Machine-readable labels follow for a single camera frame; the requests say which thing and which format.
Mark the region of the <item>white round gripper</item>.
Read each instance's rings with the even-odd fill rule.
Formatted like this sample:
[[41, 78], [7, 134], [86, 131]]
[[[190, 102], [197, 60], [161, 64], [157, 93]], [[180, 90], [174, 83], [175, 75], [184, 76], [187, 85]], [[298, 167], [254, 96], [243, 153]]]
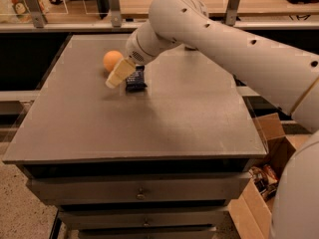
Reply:
[[128, 38], [126, 43], [128, 58], [120, 59], [115, 64], [106, 80], [106, 86], [111, 89], [117, 87], [136, 70], [136, 64], [146, 65], [162, 52], [178, 45], [178, 41], [167, 40], [159, 36], [149, 21], [144, 22]]

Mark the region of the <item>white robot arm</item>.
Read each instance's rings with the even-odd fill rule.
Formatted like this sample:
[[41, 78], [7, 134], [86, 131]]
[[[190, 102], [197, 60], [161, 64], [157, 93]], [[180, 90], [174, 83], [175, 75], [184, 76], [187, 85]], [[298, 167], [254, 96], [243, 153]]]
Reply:
[[318, 239], [319, 56], [214, 22], [197, 1], [154, 0], [106, 85], [118, 86], [137, 65], [180, 44], [202, 52], [312, 133], [283, 170], [269, 239]]

